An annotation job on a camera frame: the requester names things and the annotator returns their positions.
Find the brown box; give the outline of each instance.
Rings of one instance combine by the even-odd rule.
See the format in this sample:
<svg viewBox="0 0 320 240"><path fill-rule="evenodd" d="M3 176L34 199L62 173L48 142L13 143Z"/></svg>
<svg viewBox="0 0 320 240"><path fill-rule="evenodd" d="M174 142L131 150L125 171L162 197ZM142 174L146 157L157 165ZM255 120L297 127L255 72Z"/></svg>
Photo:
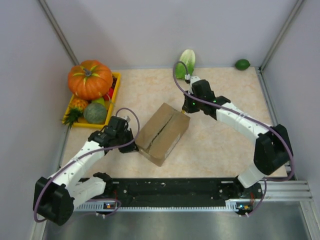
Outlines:
<svg viewBox="0 0 320 240"><path fill-rule="evenodd" d="M161 167L189 127L190 117L163 103L141 129L135 143L139 152Z"/></svg>

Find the beige table surface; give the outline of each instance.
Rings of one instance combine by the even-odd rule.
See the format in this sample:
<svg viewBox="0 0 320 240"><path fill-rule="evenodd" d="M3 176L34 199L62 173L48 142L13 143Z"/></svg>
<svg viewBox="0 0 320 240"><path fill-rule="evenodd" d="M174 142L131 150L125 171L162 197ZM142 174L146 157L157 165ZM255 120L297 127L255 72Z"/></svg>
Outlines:
<svg viewBox="0 0 320 240"><path fill-rule="evenodd" d="M120 70L122 82L117 95L117 109L127 107L139 117L141 126L148 121L163 102L181 110L184 95L176 87L172 69ZM271 124L268 109L253 67L238 71L232 67L197 68L193 75L209 81L216 96L223 95L238 108L252 117ZM180 81L183 89L189 87ZM128 111L133 134L137 123ZM158 167L138 152L121 154L110 151L96 162L85 177L96 172L109 174L112 178L180 178L180 177L235 177L253 162L254 145L231 127L217 122L203 112L188 114L190 125L175 148ZM66 164L83 146L95 128L74 127L68 137L62 165ZM273 176L286 176L284 167Z"/></svg>

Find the white wall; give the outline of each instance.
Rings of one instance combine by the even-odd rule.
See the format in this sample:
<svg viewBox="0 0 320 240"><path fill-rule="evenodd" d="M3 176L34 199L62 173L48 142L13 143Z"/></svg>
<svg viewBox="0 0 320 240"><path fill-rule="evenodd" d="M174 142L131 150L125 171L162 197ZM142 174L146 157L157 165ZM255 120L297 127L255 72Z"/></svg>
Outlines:
<svg viewBox="0 0 320 240"><path fill-rule="evenodd" d="M260 66L297 0L46 0L79 61L113 69Z"/></svg>
<svg viewBox="0 0 320 240"><path fill-rule="evenodd" d="M0 239L25 240L36 181L53 169L71 68L36 0L0 8Z"/></svg>
<svg viewBox="0 0 320 240"><path fill-rule="evenodd" d="M290 136L296 173L320 210L320 1L308 0L265 70L278 118Z"/></svg>

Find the yellow crate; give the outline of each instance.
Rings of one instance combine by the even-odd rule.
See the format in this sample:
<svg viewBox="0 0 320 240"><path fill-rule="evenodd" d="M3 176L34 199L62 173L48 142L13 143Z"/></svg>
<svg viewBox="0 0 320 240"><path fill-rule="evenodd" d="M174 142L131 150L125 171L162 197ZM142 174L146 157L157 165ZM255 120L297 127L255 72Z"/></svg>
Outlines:
<svg viewBox="0 0 320 240"><path fill-rule="evenodd" d="M119 87L120 87L120 82L121 82L121 73L113 72L112 75L114 77L116 77L116 83L115 83L113 95L112 95L112 98L111 98L111 101L115 104L116 103L116 98L117 98L117 93L118 93L118 90L119 90ZM66 111L64 113L64 117L63 118L65 118L67 116L67 114L70 112L69 105L70 105L71 101L74 99L74 97L75 97L75 95L72 94L72 97L70 99L70 102L69 102L68 107L67 107L67 109L66 109ZM110 104L109 100L104 101L104 103L105 103L105 108L108 111L104 124L91 124L91 123L88 123L85 120L85 118L82 116L82 117L80 117L78 119L78 122L75 122L73 124L73 127L102 129L104 125L107 125L109 123L110 118L111 118L111 116L113 114L113 110L114 110L114 105Z"/></svg>

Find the pineapple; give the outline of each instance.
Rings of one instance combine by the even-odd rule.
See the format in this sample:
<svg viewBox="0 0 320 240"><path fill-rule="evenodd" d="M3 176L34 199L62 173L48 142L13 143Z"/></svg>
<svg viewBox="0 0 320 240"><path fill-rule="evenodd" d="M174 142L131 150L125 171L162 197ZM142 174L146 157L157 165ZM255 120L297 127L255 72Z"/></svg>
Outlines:
<svg viewBox="0 0 320 240"><path fill-rule="evenodd" d="M63 118L63 124L69 125L71 129L75 122L78 122L78 118L80 118L84 114L85 108L88 106L88 102L79 97L74 97L69 105L70 111Z"/></svg>

